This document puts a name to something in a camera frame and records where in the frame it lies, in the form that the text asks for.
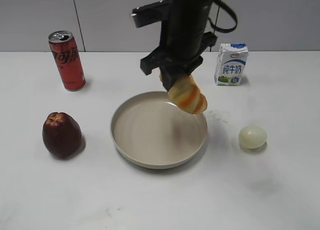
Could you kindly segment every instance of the coca-cola can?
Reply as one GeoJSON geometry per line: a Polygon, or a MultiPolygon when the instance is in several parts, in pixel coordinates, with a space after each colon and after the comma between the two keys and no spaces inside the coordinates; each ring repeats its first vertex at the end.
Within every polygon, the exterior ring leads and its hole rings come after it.
{"type": "Polygon", "coordinates": [[[56,31],[49,35],[49,45],[64,87],[76,91],[86,84],[77,44],[69,31],[56,31]]]}

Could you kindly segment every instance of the milk carton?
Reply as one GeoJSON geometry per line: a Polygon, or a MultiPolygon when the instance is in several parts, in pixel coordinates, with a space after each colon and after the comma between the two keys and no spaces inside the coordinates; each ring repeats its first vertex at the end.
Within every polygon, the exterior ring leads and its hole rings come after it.
{"type": "Polygon", "coordinates": [[[214,81],[218,86],[240,85],[248,57],[245,44],[220,44],[214,81]]]}

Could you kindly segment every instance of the white plate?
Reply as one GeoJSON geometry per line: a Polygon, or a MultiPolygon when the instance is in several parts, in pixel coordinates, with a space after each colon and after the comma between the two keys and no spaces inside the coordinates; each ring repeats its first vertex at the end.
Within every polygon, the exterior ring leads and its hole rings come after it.
{"type": "Polygon", "coordinates": [[[208,127],[203,114],[182,111],[167,92],[148,92],[130,98],[116,110],[110,131],[123,157],[142,167],[164,169],[195,156],[208,127]]]}

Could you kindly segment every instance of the egg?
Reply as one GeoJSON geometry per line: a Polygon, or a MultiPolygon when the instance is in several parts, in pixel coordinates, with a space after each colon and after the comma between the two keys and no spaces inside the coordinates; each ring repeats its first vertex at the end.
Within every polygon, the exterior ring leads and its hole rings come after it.
{"type": "Polygon", "coordinates": [[[258,126],[246,126],[239,133],[239,144],[247,149],[259,148],[266,140],[266,131],[258,126]]]}

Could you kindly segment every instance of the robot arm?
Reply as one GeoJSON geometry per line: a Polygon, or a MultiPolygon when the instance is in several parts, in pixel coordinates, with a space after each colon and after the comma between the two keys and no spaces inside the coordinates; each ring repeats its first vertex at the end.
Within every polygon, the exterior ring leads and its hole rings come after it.
{"type": "MultiPolygon", "coordinates": [[[[208,46],[215,45],[217,37],[212,32],[205,33],[213,3],[224,7],[237,23],[233,11],[219,0],[165,0],[133,9],[132,17],[138,28],[161,21],[159,46],[141,59],[140,68],[149,75],[159,67],[162,84],[167,91],[181,77],[189,76],[201,65],[201,53],[208,46]]],[[[236,28],[221,29],[211,21],[210,24],[223,33],[236,28]]]]}

